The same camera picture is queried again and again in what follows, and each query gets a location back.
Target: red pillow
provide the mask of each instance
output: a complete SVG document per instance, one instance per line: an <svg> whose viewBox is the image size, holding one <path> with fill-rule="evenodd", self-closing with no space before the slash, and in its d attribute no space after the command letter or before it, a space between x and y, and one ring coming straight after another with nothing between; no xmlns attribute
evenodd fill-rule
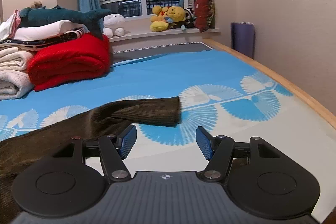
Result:
<svg viewBox="0 0 336 224"><path fill-rule="evenodd" d="M214 3L212 0L196 0L195 2L195 26L200 32L209 29L214 16Z"/></svg>

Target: purple yoga mat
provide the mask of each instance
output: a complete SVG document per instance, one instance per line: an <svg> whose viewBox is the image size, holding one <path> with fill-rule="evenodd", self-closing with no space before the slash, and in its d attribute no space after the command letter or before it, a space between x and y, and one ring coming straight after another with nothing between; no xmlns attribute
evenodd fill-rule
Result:
<svg viewBox="0 0 336 224"><path fill-rule="evenodd" d="M231 22L232 48L248 57L254 56L255 28L250 22Z"/></svg>

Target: pink cloth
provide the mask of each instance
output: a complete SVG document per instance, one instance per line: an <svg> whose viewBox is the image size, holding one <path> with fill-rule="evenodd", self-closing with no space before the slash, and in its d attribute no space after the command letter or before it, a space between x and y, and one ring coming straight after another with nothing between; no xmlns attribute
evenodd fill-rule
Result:
<svg viewBox="0 0 336 224"><path fill-rule="evenodd" d="M21 23L21 17L19 15L19 10L15 10L14 11L15 14L15 18L14 18L14 22L10 31L10 35L8 36L8 38L12 38L15 35L15 31L17 29L17 27L19 27L20 23Z"/></svg>

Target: bed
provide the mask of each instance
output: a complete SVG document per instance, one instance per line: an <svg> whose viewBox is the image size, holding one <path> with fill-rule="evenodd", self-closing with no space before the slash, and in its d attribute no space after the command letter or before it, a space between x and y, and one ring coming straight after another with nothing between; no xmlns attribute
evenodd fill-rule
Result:
<svg viewBox="0 0 336 224"><path fill-rule="evenodd" d="M197 126L239 142L260 136L317 178L321 195L313 216L323 221L336 204L334 116L280 76L230 51L205 40L115 52L104 77L1 101L0 141L107 102L178 95L182 123L176 128L136 124L137 142L124 160L132 174L202 170L208 161L196 144ZM86 164L102 172L99 159Z"/></svg>

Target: brown corduroy garment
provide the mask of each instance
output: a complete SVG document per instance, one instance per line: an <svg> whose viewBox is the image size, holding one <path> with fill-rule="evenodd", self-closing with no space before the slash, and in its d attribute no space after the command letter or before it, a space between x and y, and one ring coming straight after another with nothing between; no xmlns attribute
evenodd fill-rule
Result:
<svg viewBox="0 0 336 224"><path fill-rule="evenodd" d="M178 97L116 101L0 142L0 224L9 223L20 212L11 196L17 174L71 137L96 140L118 135L131 123L173 127L180 119Z"/></svg>

